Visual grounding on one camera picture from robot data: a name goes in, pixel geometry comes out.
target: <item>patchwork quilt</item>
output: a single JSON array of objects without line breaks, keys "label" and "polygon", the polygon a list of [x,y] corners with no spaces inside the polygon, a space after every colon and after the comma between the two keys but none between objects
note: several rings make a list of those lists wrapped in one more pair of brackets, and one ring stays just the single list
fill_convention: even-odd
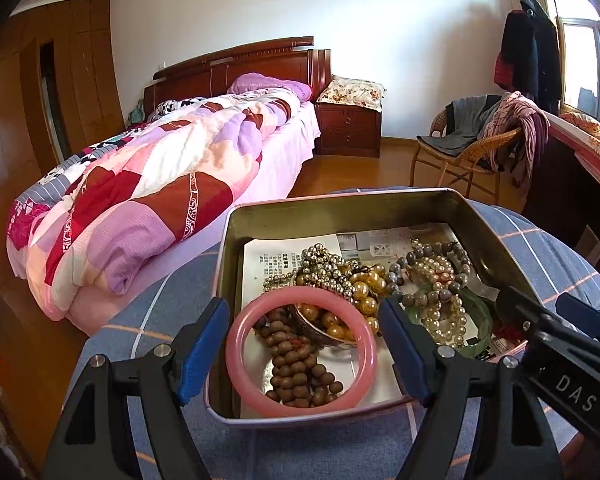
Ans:
[{"label": "patchwork quilt", "polygon": [[299,108],[283,88],[196,100],[89,164],[45,214],[31,206],[25,270],[43,311],[61,319],[84,285],[124,294],[242,195],[263,140]]},{"label": "patchwork quilt", "polygon": [[27,277],[27,244],[34,220],[46,214],[62,200],[68,187],[80,178],[88,165],[106,153],[125,146],[141,131],[142,128],[127,130],[123,134],[84,148],[60,166],[53,168],[13,201],[7,221],[7,254],[17,277]]}]

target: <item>pink bangle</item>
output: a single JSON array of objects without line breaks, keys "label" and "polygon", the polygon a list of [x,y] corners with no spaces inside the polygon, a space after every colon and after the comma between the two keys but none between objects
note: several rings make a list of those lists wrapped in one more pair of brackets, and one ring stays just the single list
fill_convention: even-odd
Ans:
[{"label": "pink bangle", "polygon": [[[351,329],[358,346],[360,366],[351,386],[336,400],[316,408],[291,408],[269,399],[253,384],[244,368],[244,341],[253,325],[271,310],[293,303],[307,303],[333,312]],[[284,286],[251,301],[231,325],[224,352],[227,371],[242,400],[262,416],[303,416],[354,408],[376,376],[376,341],[365,318],[351,304],[332,292],[310,286]]]}]

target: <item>pink pillow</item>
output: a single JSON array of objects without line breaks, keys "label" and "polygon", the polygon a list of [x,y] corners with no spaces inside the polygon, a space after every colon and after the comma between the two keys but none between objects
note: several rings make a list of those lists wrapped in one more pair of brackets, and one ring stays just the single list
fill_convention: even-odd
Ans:
[{"label": "pink pillow", "polygon": [[263,88],[286,88],[298,96],[301,103],[311,99],[311,87],[299,81],[289,81],[277,79],[275,77],[267,77],[257,72],[250,72],[241,75],[227,89],[228,94],[243,94],[245,92],[253,92]]}]

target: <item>gray cloth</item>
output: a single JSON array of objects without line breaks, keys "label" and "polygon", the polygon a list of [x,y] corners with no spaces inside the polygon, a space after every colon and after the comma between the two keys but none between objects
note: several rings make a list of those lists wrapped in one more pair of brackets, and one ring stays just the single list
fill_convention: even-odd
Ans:
[{"label": "gray cloth", "polygon": [[500,96],[488,95],[456,99],[452,103],[456,129],[443,137],[418,136],[418,139],[446,155],[458,156],[478,139],[501,100]]},{"label": "gray cloth", "polygon": [[504,94],[502,95],[502,99],[500,99],[495,105],[493,105],[491,108],[489,108],[488,112],[485,112],[486,117],[484,119],[484,122],[482,123],[482,128],[480,128],[480,133],[478,134],[478,139],[481,139],[484,137],[484,127],[491,122],[494,114],[500,107],[500,103],[503,101],[506,101],[507,97],[509,97],[511,94],[512,94],[512,92],[504,92]]}]

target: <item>nightstand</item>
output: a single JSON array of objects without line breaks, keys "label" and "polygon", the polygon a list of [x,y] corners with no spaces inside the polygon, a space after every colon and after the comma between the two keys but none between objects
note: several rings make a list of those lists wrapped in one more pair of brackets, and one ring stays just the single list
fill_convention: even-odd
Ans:
[{"label": "nightstand", "polygon": [[352,105],[318,103],[315,107],[322,133],[316,143],[321,155],[380,156],[382,114]]}]

